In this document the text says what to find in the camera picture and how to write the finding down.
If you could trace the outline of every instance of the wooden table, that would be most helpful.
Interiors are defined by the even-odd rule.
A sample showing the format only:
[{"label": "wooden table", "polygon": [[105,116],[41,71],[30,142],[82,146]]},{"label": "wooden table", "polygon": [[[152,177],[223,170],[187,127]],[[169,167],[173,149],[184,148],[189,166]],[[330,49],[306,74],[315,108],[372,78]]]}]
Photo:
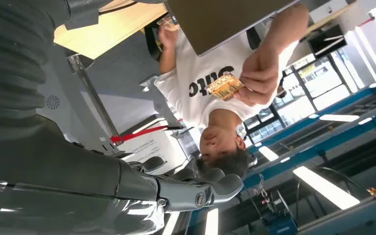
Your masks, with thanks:
[{"label": "wooden table", "polygon": [[[132,1],[115,0],[100,11],[129,3]],[[62,25],[55,30],[54,42],[96,59],[164,13],[166,8],[163,4],[139,2],[131,7],[100,16],[99,23],[96,25],[73,30],[67,30]]]}]

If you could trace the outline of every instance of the wall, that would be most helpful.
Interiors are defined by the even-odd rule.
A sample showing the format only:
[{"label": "wall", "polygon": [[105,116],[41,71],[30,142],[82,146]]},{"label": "wall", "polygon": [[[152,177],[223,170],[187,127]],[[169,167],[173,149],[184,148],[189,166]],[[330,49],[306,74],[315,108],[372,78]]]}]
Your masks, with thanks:
[{"label": "wall", "polygon": [[[375,2],[374,4],[372,4],[370,0],[368,0],[368,2],[369,7],[376,7],[376,0],[371,0],[371,2]],[[364,1],[357,1],[348,9],[348,11],[346,11],[339,18],[337,18],[333,22],[333,24],[339,24],[344,33],[347,33],[348,31],[353,31],[355,38],[361,47],[361,50],[366,55],[368,62],[370,63],[376,74],[376,65],[373,61],[373,58],[364,47],[359,35],[357,35],[357,33],[355,32],[355,27],[363,24],[368,19],[369,16],[365,11]],[[367,38],[367,41],[371,45],[374,53],[376,54],[376,22],[372,21],[362,25],[361,30]],[[373,79],[373,76],[369,72],[367,65],[364,63],[360,56],[360,53],[356,49],[355,42],[352,40],[349,34],[345,35],[345,39],[347,40],[348,45],[344,47],[343,50],[345,54],[348,56],[349,60],[354,65],[355,69],[357,70],[359,77],[367,86],[374,83],[375,81]]]}]

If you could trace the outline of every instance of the cable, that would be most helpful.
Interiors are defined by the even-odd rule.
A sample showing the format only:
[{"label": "cable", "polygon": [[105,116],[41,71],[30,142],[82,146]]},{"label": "cable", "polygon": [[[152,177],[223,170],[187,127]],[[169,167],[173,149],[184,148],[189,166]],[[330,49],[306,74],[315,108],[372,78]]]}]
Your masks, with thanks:
[{"label": "cable", "polygon": [[104,15],[104,14],[107,14],[107,13],[111,13],[111,12],[115,12],[115,11],[120,11],[122,9],[125,9],[125,8],[128,8],[130,6],[133,6],[135,5],[136,3],[138,3],[137,1],[133,2],[133,3],[130,3],[130,4],[127,4],[127,5],[124,5],[124,6],[120,6],[118,8],[115,8],[115,9],[111,9],[111,10],[107,10],[107,11],[103,11],[103,12],[99,12],[98,15],[101,16],[101,15]]},{"label": "cable", "polygon": [[257,208],[257,205],[254,203],[253,197],[250,195],[248,190],[246,190],[246,192],[249,195],[250,200],[252,201],[254,208],[257,210],[258,215],[260,216],[260,218],[262,218],[261,213],[260,213],[259,209]]}]

